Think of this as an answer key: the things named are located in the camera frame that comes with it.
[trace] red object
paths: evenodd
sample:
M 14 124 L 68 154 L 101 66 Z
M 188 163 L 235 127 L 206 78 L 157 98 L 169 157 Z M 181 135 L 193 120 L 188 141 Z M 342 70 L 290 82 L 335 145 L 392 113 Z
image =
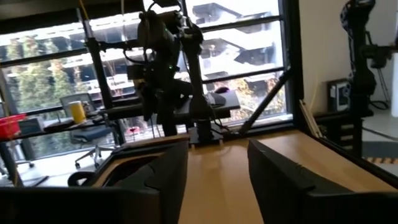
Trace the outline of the red object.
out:
M 26 114 L 12 115 L 0 118 L 0 139 L 12 139 L 18 132 L 18 121 L 26 118 Z
M 133 134 L 134 133 L 139 133 L 139 127 L 132 127 L 132 128 L 129 129 L 129 132 L 133 133 Z

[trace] red container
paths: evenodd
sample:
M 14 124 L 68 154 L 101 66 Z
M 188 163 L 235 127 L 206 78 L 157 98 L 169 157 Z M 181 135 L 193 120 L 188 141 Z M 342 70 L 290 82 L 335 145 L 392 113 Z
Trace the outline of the red container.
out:
M 0 139 L 12 139 L 19 129 L 18 121 L 26 118 L 26 114 L 19 114 L 0 118 Z

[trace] chair base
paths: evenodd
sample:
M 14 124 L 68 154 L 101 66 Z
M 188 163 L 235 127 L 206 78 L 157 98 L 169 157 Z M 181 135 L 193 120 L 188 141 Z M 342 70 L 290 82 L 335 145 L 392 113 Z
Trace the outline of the chair base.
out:
M 76 169 L 80 169 L 80 164 L 78 163 L 78 161 L 90 156 L 90 157 L 94 157 L 94 166 L 95 168 L 98 168 L 100 166 L 100 164 L 98 163 L 98 160 L 100 158 L 102 158 L 102 154 L 101 152 L 104 151 L 113 151 L 113 149 L 107 149 L 107 148 L 103 148 L 103 147 L 99 147 L 98 145 L 96 145 L 94 147 L 94 149 L 88 151 L 86 154 L 82 155 L 81 157 L 79 157 L 77 160 L 75 160 L 75 167 Z

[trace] black office chair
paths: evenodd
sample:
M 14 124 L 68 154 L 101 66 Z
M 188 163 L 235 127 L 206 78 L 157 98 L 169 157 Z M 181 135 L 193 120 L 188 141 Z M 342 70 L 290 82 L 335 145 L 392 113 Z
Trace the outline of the black office chair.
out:
M 92 108 L 91 111 L 94 111 L 96 108 L 94 106 L 93 100 L 91 99 L 91 96 L 88 93 L 79 93 L 79 94 L 74 94 L 70 96 L 65 96 L 60 98 L 63 110 L 65 111 L 65 114 L 67 117 L 72 117 L 72 113 L 69 108 L 69 103 L 75 102 L 75 101 L 81 101 L 81 102 L 87 102 Z M 95 144 L 94 149 L 88 151 L 86 154 L 83 156 L 79 157 L 75 161 L 75 166 L 77 169 L 80 168 L 80 164 L 78 161 L 90 156 L 94 156 L 94 163 L 95 167 L 97 168 L 100 164 L 98 163 L 97 159 L 101 158 L 101 152 L 102 151 L 112 151 L 112 148 L 105 148 L 105 147 L 99 147 L 100 143 L 102 143 L 104 140 L 106 140 L 106 137 L 112 133 L 112 129 L 105 126 L 97 126 L 97 127 L 92 127 L 92 128 L 85 128 L 85 129 L 80 129 L 80 130 L 74 130 L 70 131 L 70 139 L 72 144 Z

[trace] desk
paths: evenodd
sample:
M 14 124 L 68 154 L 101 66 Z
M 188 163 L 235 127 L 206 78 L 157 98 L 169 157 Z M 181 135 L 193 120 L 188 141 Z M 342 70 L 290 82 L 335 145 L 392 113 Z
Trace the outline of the desk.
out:
M 381 179 L 300 131 L 259 136 L 266 146 L 354 192 L 396 191 Z M 189 152 L 181 224 L 262 223 L 248 167 L 248 140 Z M 103 173 L 110 173 L 109 166 Z M 104 178 L 94 185 L 100 186 Z
M 41 132 L 32 133 L 32 134 L 19 135 L 19 136 L 14 137 L 12 140 L 15 141 L 18 139 L 26 139 L 26 138 L 44 136 L 47 134 L 61 133 L 64 131 L 73 131 L 73 130 L 77 130 L 77 129 L 90 128 L 90 127 L 99 126 L 99 125 L 104 125 L 104 123 L 94 124 L 91 121 L 87 121 L 85 124 L 75 124 L 69 128 L 59 129 L 59 130 L 52 131 L 52 132 L 41 131 Z M 4 161 L 4 166 L 6 167 L 8 174 L 9 174 L 9 178 L 11 179 L 14 186 L 23 187 L 24 183 L 18 173 L 18 170 L 16 169 L 17 165 L 16 165 L 14 159 L 12 158 L 12 154 L 11 154 L 10 150 L 6 146 L 6 143 L 8 141 L 10 141 L 10 139 L 0 139 L 0 157 Z M 48 179 L 48 176 L 42 177 L 38 181 L 36 181 L 33 184 L 33 186 L 37 186 L 37 185 L 41 184 L 42 182 L 46 181 L 47 179 Z

